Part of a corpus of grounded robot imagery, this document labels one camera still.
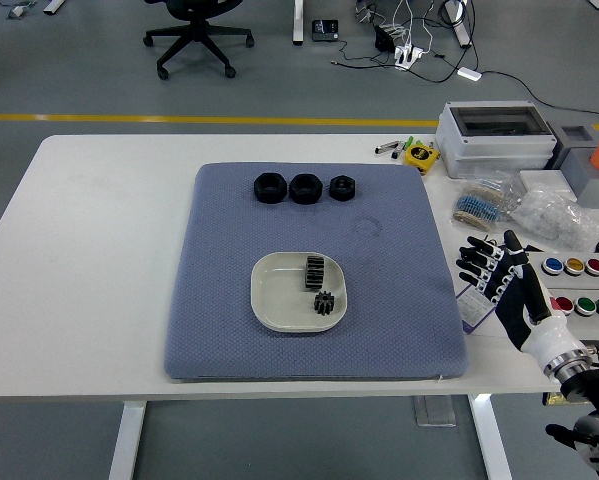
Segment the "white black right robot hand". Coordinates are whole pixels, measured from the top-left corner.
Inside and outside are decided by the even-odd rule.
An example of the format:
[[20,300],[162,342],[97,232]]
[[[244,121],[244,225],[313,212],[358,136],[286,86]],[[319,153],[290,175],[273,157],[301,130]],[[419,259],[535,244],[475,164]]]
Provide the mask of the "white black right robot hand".
[[531,355],[544,375],[555,378],[569,369],[588,370],[585,345],[568,329],[559,310],[528,260],[515,233],[504,232],[497,246],[470,236],[459,249],[459,277],[495,306],[495,314],[515,348]]

